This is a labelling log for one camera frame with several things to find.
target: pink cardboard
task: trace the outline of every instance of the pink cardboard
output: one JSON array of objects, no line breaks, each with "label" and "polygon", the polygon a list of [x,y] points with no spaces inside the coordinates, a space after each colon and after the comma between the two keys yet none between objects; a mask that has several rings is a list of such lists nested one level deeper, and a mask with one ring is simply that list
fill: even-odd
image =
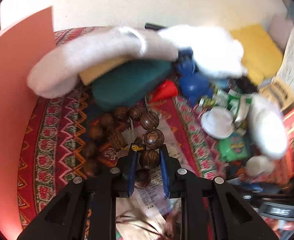
[{"label": "pink cardboard", "polygon": [[0,231],[16,240],[22,226],[17,204],[20,151],[37,96],[27,87],[30,69],[55,48],[52,8],[0,31]]}]

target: red cone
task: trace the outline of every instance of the red cone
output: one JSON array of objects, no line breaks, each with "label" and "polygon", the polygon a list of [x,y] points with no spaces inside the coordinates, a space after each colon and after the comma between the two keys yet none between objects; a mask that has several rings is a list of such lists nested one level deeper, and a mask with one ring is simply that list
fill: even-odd
[{"label": "red cone", "polygon": [[178,95],[178,89],[174,82],[166,79],[162,84],[157,87],[157,92],[149,100],[150,103],[158,102],[166,98],[175,97]]}]

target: white wall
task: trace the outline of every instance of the white wall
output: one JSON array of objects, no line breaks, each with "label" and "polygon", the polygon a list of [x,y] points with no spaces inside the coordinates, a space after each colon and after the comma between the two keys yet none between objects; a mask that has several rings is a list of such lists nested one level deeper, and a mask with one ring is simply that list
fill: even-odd
[{"label": "white wall", "polygon": [[227,29],[261,23],[267,27],[274,14],[286,14],[282,0],[4,0],[1,26],[49,5],[54,6],[55,30],[95,25],[142,27],[145,22]]}]

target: green snack package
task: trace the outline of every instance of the green snack package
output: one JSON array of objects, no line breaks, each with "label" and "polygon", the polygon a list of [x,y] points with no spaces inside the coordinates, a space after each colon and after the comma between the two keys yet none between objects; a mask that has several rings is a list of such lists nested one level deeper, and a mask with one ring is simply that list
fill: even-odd
[{"label": "green snack package", "polygon": [[223,162],[238,161],[249,157],[243,138],[235,132],[228,138],[219,140],[218,150]]},{"label": "green snack package", "polygon": [[234,116],[234,124],[238,128],[246,119],[251,104],[252,95],[239,94],[233,90],[228,93],[228,109]]}]

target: carved wooden bead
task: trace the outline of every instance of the carved wooden bead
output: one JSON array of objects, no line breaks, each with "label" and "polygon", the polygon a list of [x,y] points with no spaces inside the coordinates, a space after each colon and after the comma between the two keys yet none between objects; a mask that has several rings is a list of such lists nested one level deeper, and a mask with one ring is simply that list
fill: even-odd
[{"label": "carved wooden bead", "polygon": [[101,173],[101,167],[95,159],[86,160],[83,170],[88,177],[95,177]]},{"label": "carved wooden bead", "polygon": [[152,170],[160,165],[160,155],[154,150],[146,150],[139,157],[140,166],[145,170]]},{"label": "carved wooden bead", "polygon": [[82,153],[85,159],[87,160],[96,158],[99,154],[99,151],[94,141],[88,141],[83,147]]},{"label": "carved wooden bead", "polygon": [[141,110],[136,106],[129,110],[129,117],[134,121],[139,121],[141,115]]},{"label": "carved wooden bead", "polygon": [[111,146],[115,149],[116,152],[119,152],[122,147],[126,147],[128,143],[120,132],[115,131],[108,137],[108,140]]},{"label": "carved wooden bead", "polygon": [[128,119],[129,108],[125,106],[117,107],[114,110],[114,118],[118,122],[125,122]]},{"label": "carved wooden bead", "polygon": [[114,129],[114,117],[111,113],[104,113],[99,121],[100,125],[106,130],[113,130]]},{"label": "carved wooden bead", "polygon": [[140,117],[140,125],[145,130],[150,130],[152,128],[157,128],[158,125],[159,125],[159,117],[154,112],[144,113]]},{"label": "carved wooden bead", "polygon": [[151,176],[147,170],[137,170],[135,174],[135,188],[146,188],[151,182]]},{"label": "carved wooden bead", "polygon": [[145,133],[144,143],[152,150],[159,149],[165,141],[165,136],[161,130],[151,129]]},{"label": "carved wooden bead", "polygon": [[101,141],[104,137],[104,130],[100,125],[94,125],[89,128],[88,136],[94,141]]}]

